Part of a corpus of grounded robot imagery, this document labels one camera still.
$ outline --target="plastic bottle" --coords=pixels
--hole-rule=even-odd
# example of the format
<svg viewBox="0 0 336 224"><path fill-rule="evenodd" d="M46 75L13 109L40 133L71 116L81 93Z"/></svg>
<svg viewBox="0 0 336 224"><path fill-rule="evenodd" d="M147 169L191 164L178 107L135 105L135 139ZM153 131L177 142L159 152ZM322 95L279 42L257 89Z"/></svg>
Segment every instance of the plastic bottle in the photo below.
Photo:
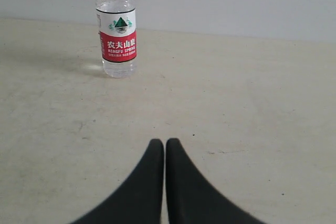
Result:
<svg viewBox="0 0 336 224"><path fill-rule="evenodd" d="M96 0L104 71L115 78L136 70L135 0Z"/></svg>

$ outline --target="white wall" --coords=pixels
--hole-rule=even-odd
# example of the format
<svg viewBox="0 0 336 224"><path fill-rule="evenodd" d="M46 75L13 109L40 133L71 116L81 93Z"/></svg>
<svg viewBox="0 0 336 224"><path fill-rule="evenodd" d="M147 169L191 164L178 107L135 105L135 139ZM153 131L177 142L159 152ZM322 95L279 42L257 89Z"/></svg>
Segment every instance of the white wall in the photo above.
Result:
<svg viewBox="0 0 336 224"><path fill-rule="evenodd" d="M336 41L336 0L137 0L141 28ZM0 0L0 17L96 23L94 0Z"/></svg>

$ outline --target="concrete floor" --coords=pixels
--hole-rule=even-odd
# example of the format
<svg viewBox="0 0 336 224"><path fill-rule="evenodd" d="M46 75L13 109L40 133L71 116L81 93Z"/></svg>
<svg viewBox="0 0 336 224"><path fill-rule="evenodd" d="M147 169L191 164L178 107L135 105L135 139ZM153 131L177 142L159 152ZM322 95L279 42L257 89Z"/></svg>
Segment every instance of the concrete floor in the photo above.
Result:
<svg viewBox="0 0 336 224"><path fill-rule="evenodd" d="M336 222L336 45L140 30L138 46L139 71L111 79L95 26L0 19L0 223L78 218L154 137L261 220Z"/></svg>

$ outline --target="green mountain logo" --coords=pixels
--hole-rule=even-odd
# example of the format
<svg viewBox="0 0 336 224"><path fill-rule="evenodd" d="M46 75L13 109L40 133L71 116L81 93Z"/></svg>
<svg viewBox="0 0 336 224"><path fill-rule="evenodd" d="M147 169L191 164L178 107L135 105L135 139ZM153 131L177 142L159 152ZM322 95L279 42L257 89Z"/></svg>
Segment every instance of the green mountain logo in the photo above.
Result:
<svg viewBox="0 0 336 224"><path fill-rule="evenodd" d="M124 34L126 33L127 29L132 26L133 24L128 18L127 18L127 23L126 23L125 20L122 17L120 17L118 21L114 20L113 24L109 25L109 28L112 31L116 31L120 34Z"/></svg>

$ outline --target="black curved edge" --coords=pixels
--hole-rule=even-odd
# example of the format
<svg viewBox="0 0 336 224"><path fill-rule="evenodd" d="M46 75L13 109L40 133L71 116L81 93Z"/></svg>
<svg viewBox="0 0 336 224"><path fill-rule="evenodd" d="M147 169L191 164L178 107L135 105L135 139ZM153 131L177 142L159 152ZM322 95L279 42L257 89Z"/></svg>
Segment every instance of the black curved edge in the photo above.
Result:
<svg viewBox="0 0 336 224"><path fill-rule="evenodd" d="M170 224L263 223L220 194L177 138L169 139L166 145L166 196Z"/></svg>
<svg viewBox="0 0 336 224"><path fill-rule="evenodd" d="M159 224L161 221L164 148L153 139L139 163L104 202L72 224Z"/></svg>

